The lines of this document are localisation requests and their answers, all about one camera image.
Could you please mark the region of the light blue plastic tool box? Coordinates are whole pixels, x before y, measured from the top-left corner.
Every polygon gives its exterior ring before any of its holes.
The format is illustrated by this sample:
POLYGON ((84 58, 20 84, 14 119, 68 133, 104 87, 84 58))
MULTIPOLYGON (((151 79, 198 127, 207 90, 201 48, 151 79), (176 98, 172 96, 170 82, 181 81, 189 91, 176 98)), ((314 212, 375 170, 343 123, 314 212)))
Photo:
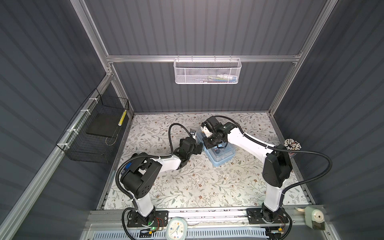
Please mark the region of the light blue plastic tool box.
POLYGON ((201 130, 197 131, 197 141, 203 144, 203 151, 206 153, 214 167, 219 167, 227 163, 235 156, 235 147, 230 143, 219 144, 219 147, 207 149, 203 143, 204 136, 205 135, 201 132, 201 130))

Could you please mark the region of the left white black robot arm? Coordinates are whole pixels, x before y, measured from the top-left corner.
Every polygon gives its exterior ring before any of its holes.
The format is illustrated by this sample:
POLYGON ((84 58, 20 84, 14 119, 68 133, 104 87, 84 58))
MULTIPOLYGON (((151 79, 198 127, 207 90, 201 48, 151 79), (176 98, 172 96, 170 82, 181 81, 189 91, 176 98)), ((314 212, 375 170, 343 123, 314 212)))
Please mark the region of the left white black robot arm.
POLYGON ((139 222, 144 226, 150 226, 156 218, 156 209, 151 202, 150 190, 160 173, 180 170, 185 167, 192 155, 200 155, 203 144, 198 143, 196 137, 187 131, 188 136, 180 140, 178 148, 172 144, 171 129, 180 126, 173 123, 168 130, 171 153, 167 156, 154 156, 146 153, 133 154, 117 170, 115 183, 118 189, 130 198, 134 204, 134 210, 139 222))

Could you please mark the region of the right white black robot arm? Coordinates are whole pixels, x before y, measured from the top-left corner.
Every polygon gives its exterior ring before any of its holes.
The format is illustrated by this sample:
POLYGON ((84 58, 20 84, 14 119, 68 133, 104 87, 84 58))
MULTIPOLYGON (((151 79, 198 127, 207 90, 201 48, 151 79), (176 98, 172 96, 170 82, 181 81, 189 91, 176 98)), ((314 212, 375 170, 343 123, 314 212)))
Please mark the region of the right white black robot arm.
POLYGON ((284 145, 274 146, 265 143, 244 132, 238 123, 225 116, 209 117, 201 124, 201 130, 205 134, 203 142, 206 149, 221 143, 230 143, 249 152, 262 162, 262 176, 267 184, 267 190, 261 214, 266 223, 274 223, 283 214, 283 200, 288 190, 322 178, 333 166, 331 158, 323 153, 288 150, 284 145), (289 153, 317 155, 326 159, 328 166, 315 177, 285 187, 293 170, 289 153))

